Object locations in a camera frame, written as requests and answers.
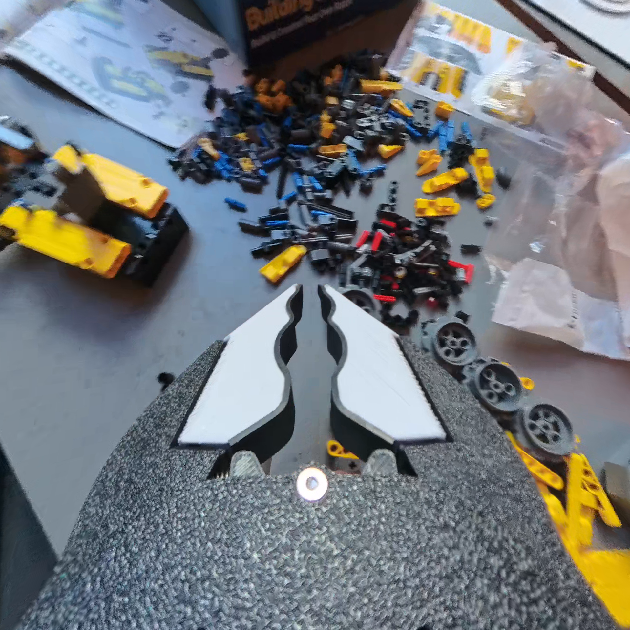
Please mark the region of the dark blue cardboard box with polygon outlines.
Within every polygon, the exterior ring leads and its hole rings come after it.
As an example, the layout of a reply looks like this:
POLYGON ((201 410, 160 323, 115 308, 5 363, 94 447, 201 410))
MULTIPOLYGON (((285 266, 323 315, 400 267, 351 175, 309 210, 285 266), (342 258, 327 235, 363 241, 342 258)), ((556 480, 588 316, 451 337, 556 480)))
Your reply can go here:
POLYGON ((278 61, 400 1, 194 1, 248 66, 278 61))

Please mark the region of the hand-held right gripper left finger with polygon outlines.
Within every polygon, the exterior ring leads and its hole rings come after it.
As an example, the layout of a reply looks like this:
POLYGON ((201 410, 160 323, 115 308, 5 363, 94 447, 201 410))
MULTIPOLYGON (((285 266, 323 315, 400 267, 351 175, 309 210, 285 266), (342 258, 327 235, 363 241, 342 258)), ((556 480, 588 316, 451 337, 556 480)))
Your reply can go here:
POLYGON ((287 408, 302 306, 302 285, 291 285, 224 339, 186 413, 179 447, 235 447, 287 408))

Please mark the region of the pile of small brick parts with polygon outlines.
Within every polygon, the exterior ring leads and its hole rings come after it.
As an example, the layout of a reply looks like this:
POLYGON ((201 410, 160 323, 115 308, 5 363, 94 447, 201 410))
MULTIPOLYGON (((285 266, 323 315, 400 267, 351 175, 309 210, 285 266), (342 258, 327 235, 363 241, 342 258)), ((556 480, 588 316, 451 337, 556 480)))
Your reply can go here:
POLYGON ((265 261, 260 275, 279 285, 307 260, 406 332, 416 306, 446 311, 471 285, 474 264, 455 261, 445 225, 462 200, 493 205, 494 170, 467 120, 455 123, 445 101, 400 98, 382 61, 359 51, 290 83, 209 86, 204 103, 221 101, 222 114, 168 164, 182 180, 251 194, 276 173, 275 204, 239 222, 261 238, 251 250, 265 261))

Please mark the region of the grey desk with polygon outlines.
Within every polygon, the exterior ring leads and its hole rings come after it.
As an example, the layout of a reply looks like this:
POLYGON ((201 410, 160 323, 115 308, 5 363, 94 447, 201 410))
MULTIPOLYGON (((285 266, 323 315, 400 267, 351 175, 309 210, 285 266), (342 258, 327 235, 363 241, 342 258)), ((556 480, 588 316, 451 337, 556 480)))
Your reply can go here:
MULTIPOLYGON (((282 59, 291 78, 306 66, 364 47, 394 46, 416 1, 374 14, 282 59)), ((86 108, 35 71, 1 64, 1 114, 28 126, 48 150, 67 140, 140 171, 169 187, 191 229, 155 287, 108 282, 18 248, 1 254, 1 445, 55 555, 91 485, 130 425, 159 394, 160 373, 181 374, 213 341, 224 338, 275 293, 250 254, 256 241, 240 232, 224 197, 244 199, 263 214, 264 195, 241 195, 225 182, 181 181, 169 152, 86 108)), ((289 363, 296 404, 291 441, 271 463, 290 474, 324 464, 329 439, 330 377, 317 285, 305 261, 287 284, 304 286, 298 348, 289 363)), ((629 364, 586 355, 561 343, 490 322, 495 287, 487 269, 461 310, 482 352, 511 363, 535 391, 570 417, 592 466, 629 459, 629 364)))

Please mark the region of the clear plastic bag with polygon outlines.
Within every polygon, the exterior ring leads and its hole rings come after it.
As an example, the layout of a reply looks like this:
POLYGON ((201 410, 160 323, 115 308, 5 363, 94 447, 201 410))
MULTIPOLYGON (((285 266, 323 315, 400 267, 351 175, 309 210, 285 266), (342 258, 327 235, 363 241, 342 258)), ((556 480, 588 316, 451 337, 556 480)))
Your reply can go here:
POLYGON ((476 114, 519 129, 560 135, 589 106, 595 68, 552 45, 523 42, 471 92, 476 114))
POLYGON ((484 256, 492 320, 629 361, 629 132, 592 110, 526 148, 484 256))

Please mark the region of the yellow sticker sheet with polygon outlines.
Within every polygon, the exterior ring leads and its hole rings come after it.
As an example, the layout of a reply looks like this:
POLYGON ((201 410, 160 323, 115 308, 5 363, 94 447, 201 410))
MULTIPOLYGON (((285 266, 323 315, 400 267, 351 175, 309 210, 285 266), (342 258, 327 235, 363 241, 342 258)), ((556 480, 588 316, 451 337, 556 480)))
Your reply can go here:
MULTIPOLYGON (((471 92, 479 80, 523 42, 531 41, 435 1, 419 1, 389 57, 388 68, 417 94, 443 100, 465 114, 521 137, 554 145, 562 134, 507 125, 476 114, 471 103, 471 92)), ((552 45, 561 54, 553 44, 531 43, 552 45)))

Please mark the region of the white stand base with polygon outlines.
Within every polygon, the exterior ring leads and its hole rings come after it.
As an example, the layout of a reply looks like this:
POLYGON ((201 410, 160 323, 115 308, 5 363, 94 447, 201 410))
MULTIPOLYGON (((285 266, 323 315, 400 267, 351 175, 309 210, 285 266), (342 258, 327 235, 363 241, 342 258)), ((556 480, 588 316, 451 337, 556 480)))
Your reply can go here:
POLYGON ((628 1, 529 1, 604 51, 629 62, 628 1))

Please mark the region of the person's grey trouser legs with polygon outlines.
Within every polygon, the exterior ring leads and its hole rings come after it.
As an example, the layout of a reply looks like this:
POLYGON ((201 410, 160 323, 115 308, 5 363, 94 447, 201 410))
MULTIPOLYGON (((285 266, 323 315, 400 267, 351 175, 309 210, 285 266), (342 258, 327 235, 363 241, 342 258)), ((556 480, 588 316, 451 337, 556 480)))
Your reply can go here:
POLYGON ((16 629, 52 576, 57 555, 1 450, 1 628, 16 629))

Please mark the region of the yellow toy brick vehicle model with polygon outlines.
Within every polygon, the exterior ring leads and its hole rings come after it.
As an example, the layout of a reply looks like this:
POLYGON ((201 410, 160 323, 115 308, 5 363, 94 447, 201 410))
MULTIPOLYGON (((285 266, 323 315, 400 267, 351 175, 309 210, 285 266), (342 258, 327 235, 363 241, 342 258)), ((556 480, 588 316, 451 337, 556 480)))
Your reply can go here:
POLYGON ((190 228, 169 189, 67 142, 54 153, 1 117, 1 250, 35 251, 152 287, 190 228))

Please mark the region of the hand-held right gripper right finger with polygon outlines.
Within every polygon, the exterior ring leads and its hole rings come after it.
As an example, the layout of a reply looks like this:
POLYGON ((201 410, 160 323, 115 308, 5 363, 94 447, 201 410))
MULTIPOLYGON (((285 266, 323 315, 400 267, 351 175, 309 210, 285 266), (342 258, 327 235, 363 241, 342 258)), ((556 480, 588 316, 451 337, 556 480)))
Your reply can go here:
POLYGON ((318 295, 331 381, 331 430, 341 445, 447 441, 447 431, 402 351, 398 335, 330 285, 318 295))

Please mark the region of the white instruction booklet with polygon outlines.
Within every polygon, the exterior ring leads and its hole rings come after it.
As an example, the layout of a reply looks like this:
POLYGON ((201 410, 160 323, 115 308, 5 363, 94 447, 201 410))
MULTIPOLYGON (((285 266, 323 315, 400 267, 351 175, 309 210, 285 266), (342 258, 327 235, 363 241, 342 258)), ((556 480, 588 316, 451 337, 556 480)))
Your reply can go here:
POLYGON ((162 1, 2 1, 1 55, 168 147, 221 114, 209 88, 244 81, 221 37, 162 1))

